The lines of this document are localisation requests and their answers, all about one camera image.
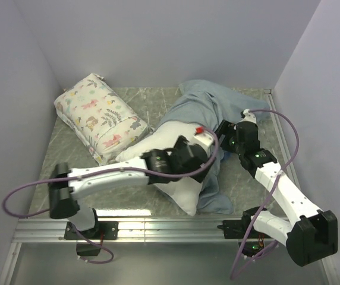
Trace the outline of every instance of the red tag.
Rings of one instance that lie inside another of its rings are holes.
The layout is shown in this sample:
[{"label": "red tag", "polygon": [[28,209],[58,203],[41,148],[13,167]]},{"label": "red tag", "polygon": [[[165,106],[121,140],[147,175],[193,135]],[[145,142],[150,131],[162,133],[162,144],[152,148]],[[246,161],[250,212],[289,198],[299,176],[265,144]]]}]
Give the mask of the red tag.
[{"label": "red tag", "polygon": [[202,126],[200,126],[200,127],[196,128],[196,133],[195,134],[199,135],[199,134],[201,134],[203,132],[204,132],[204,128]]}]

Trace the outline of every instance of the pillow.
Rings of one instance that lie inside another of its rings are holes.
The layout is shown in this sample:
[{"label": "pillow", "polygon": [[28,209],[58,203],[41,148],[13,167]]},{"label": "pillow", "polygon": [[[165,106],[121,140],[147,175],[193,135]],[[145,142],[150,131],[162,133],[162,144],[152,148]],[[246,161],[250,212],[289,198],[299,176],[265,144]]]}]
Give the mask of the pillow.
[{"label": "pillow", "polygon": [[[161,125],[151,136],[140,141],[136,145],[123,151],[116,157],[116,161],[123,162],[140,156],[154,148],[164,150],[174,146],[180,135],[191,140],[195,133],[196,123],[182,123],[169,121]],[[199,200],[199,193],[202,190],[202,183],[198,183],[190,177],[184,177],[176,182],[167,184],[155,184],[162,192],[166,193],[175,203],[190,216],[195,215],[196,206]]]},{"label": "pillow", "polygon": [[60,95],[55,107],[93,158],[104,165],[142,139],[149,127],[101,79],[90,74]]}]

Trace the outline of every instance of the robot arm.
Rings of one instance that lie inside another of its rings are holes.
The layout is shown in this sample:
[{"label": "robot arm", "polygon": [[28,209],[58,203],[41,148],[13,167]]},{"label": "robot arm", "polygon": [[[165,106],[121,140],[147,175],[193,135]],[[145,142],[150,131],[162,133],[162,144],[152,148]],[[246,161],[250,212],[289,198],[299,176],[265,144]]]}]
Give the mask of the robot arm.
[{"label": "robot arm", "polygon": [[[67,219],[83,236],[92,238],[99,231],[97,215],[94,209],[84,205],[83,198],[106,188],[178,181],[180,178],[153,175],[150,171],[163,174],[193,172],[209,160],[207,154],[213,142],[212,135],[203,132],[201,128],[197,129],[191,141],[180,136],[172,149],[154,149],[140,157],[121,163],[87,169],[69,169],[66,163],[60,163],[55,166],[51,178],[76,177],[79,179],[49,184],[50,218]],[[127,170],[127,167],[141,171]],[[192,178],[202,182],[208,171],[209,167]]]},{"label": "robot arm", "polygon": [[[281,170],[272,153],[260,148],[254,115],[245,110],[242,117],[244,119],[237,124],[227,121],[220,124],[217,135],[224,135],[221,147],[237,153],[242,167],[269,192],[280,175],[272,196],[288,217],[285,221],[264,209],[253,224],[255,231],[285,245],[290,257],[299,266],[335,254],[338,250],[335,215],[331,211],[323,212],[313,204]],[[258,207],[243,212],[243,225],[238,230],[247,230],[257,210]]]}]

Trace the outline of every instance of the floral pillow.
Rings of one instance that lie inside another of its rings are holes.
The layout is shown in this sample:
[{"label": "floral pillow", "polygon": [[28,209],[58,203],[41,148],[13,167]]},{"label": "floral pillow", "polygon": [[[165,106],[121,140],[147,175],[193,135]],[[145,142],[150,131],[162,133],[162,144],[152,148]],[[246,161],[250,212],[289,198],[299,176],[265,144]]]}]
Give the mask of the floral pillow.
[{"label": "floral pillow", "polygon": [[147,123],[102,79],[90,74],[54,103],[58,116],[100,165],[108,164],[149,131]]}]

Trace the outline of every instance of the blue cloth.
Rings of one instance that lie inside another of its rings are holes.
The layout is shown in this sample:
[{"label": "blue cloth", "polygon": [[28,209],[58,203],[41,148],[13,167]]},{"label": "blue cloth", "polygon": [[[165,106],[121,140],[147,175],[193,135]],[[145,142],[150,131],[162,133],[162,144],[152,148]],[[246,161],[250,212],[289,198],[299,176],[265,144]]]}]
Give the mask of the blue cloth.
[{"label": "blue cloth", "polygon": [[[206,80],[186,81],[180,84],[180,90],[183,96],[168,110],[158,127],[167,121],[181,121],[188,124],[197,123],[215,131],[223,119],[232,123],[241,121],[240,113],[245,109],[269,109],[263,100],[248,97]],[[260,121],[267,113],[256,112],[255,116],[257,121]],[[216,161],[203,181],[197,205],[200,212],[233,213],[231,200],[219,193],[217,176],[223,158],[224,151],[220,149]]]},{"label": "blue cloth", "polygon": [[232,155],[232,153],[229,153],[228,151],[224,151],[222,162],[224,162],[225,160],[229,159],[231,157],[231,155]]}]

